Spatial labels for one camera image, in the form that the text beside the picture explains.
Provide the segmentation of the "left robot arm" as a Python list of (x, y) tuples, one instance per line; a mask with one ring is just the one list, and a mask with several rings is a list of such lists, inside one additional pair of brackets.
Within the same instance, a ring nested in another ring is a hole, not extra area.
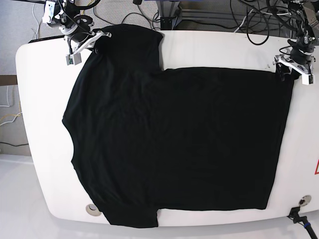
[(288, 14), (295, 26), (285, 22), (278, 14), (277, 8), (266, 1), (270, 13), (287, 29), (295, 33), (296, 40), (287, 40), (288, 46), (279, 49), (280, 54), (274, 58), (276, 71), (284, 79), (285, 75), (299, 74), (302, 84), (315, 82), (313, 53), (319, 45), (319, 2), (317, 0), (285, 0)]

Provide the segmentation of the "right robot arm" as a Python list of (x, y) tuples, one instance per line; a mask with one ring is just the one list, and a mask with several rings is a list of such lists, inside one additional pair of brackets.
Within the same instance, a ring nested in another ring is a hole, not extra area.
[(46, 0), (42, 22), (51, 28), (59, 28), (67, 40), (69, 55), (79, 52), (79, 48), (93, 48), (95, 41), (112, 34), (94, 29), (92, 17), (82, 12), (94, 8), (99, 3), (94, 0), (88, 5), (76, 5), (74, 0)]

